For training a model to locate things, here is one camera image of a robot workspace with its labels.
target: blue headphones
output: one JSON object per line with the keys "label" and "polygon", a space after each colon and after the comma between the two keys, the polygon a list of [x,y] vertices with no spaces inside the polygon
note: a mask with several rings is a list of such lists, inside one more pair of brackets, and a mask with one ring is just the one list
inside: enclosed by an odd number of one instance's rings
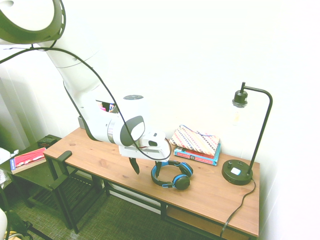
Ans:
{"label": "blue headphones", "polygon": [[[179,167],[180,171],[182,174],[179,174],[175,176],[172,180],[170,181],[160,181],[157,179],[159,176],[160,168],[167,166],[167,165],[172,165]],[[190,185],[190,177],[194,173],[194,170],[192,167],[185,163],[185,162],[178,162],[178,161],[167,161],[167,162],[157,162],[156,165],[153,167],[151,170],[151,178],[153,182],[159,186],[162,186],[163,188],[176,188],[178,190],[185,190],[189,187]]]}

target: desk lamp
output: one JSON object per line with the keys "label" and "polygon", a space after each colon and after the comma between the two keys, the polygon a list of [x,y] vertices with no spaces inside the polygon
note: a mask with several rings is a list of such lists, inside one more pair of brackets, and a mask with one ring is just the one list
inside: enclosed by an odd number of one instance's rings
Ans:
{"label": "desk lamp", "polygon": [[250,162],[250,166],[243,161],[235,160],[235,159],[226,161],[222,166],[223,177],[227,181],[229,181],[230,183],[232,183],[234,185],[246,185],[246,184],[250,183],[250,181],[253,177],[252,166],[255,162],[255,158],[256,158],[256,155],[258,152],[261,138],[264,133],[264,130],[265,130],[265,127],[267,124],[267,120],[268,120],[268,117],[269,117],[269,114],[271,111],[272,103],[273,103],[272,96],[269,92],[262,90],[262,89],[259,89],[259,88],[245,86],[245,84],[246,83],[243,82],[242,86],[241,86],[241,90],[238,90],[235,92],[234,99],[232,100],[232,103],[234,106],[236,106],[237,108],[244,108],[247,105],[248,94],[246,91],[244,91],[244,89],[266,94],[269,97],[269,106],[268,106],[268,109],[265,114],[263,125],[262,125],[261,131],[260,131],[258,141],[255,146],[255,150],[254,150],[251,162]]}

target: gray carpet floor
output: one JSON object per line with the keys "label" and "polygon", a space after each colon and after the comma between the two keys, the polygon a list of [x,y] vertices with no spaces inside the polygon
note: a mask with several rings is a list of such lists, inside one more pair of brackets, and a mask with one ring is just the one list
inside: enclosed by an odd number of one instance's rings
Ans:
{"label": "gray carpet floor", "polygon": [[[9,197],[10,208],[22,220],[53,240],[206,240],[207,238],[174,226],[160,215],[105,193],[77,224],[79,233],[66,228],[63,221],[41,209],[28,208],[16,195]],[[34,240],[42,240],[33,234]]]}

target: stack of books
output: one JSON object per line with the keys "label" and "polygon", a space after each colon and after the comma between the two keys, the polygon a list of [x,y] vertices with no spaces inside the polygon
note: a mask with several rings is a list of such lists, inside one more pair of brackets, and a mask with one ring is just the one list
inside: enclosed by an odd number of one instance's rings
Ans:
{"label": "stack of books", "polygon": [[181,125],[170,143],[175,145],[174,155],[216,166],[221,151],[220,138],[215,135],[192,131]]}
{"label": "stack of books", "polygon": [[45,147],[27,152],[10,159],[10,167],[12,174],[19,173],[26,169],[32,168],[46,162],[44,155]]}

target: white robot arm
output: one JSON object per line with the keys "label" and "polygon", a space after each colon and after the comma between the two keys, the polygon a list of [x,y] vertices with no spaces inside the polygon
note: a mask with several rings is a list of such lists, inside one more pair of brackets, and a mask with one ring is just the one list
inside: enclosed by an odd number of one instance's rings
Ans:
{"label": "white robot arm", "polygon": [[64,4],[61,0],[0,0],[0,45],[31,44],[31,49],[21,51],[27,52],[38,44],[38,50],[46,51],[63,78],[88,136],[117,144],[120,154],[129,157],[137,174],[136,158],[167,162],[171,148],[165,133],[146,130],[143,117],[134,108],[125,107],[132,106],[132,102],[138,106],[145,100],[142,96],[124,97],[123,114],[103,111],[97,105],[93,90],[100,85],[108,90],[98,75],[105,71],[105,56],[92,40],[90,29],[79,24],[79,18],[67,3],[67,0]]}

